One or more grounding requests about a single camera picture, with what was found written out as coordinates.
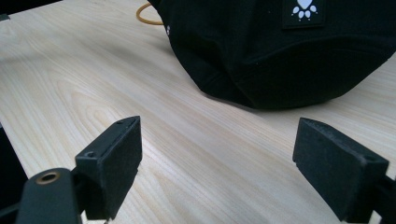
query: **orange cord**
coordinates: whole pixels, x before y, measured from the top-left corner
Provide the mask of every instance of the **orange cord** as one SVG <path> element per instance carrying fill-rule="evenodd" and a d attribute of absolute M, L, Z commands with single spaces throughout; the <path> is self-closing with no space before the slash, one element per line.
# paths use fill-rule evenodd
<path fill-rule="evenodd" d="M 139 21 L 146 23 L 146 24 L 150 24 L 150 25 L 163 25 L 162 21 L 149 21 L 146 19 L 143 19 L 140 16 L 140 13 L 146 8 L 146 7 L 150 7 L 151 3 L 146 3 L 145 5 L 143 5 L 142 7 L 140 7 L 137 11 L 136 11 L 136 17 Z"/>

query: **black bag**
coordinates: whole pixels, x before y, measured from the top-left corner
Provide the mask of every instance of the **black bag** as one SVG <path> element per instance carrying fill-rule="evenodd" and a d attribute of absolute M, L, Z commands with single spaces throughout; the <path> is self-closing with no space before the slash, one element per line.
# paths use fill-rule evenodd
<path fill-rule="evenodd" d="M 254 108 L 312 105 L 396 50 L 396 0 L 149 0 L 198 87 Z"/>

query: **white paw print logo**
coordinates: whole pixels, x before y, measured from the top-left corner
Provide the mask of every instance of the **white paw print logo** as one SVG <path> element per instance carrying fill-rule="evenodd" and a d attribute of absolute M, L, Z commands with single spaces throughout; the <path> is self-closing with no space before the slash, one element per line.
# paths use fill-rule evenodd
<path fill-rule="evenodd" d="M 298 2 L 298 5 L 300 5 L 300 6 L 299 7 L 295 7 L 293 9 L 293 13 L 291 14 L 291 16 L 294 16 L 294 14 L 298 13 L 299 21 L 303 17 L 307 17 L 308 20 L 310 21 L 311 20 L 310 19 L 311 18 L 311 12 L 314 12 L 314 13 L 318 14 L 317 7 L 311 6 L 312 0 L 297 0 L 297 2 Z"/>

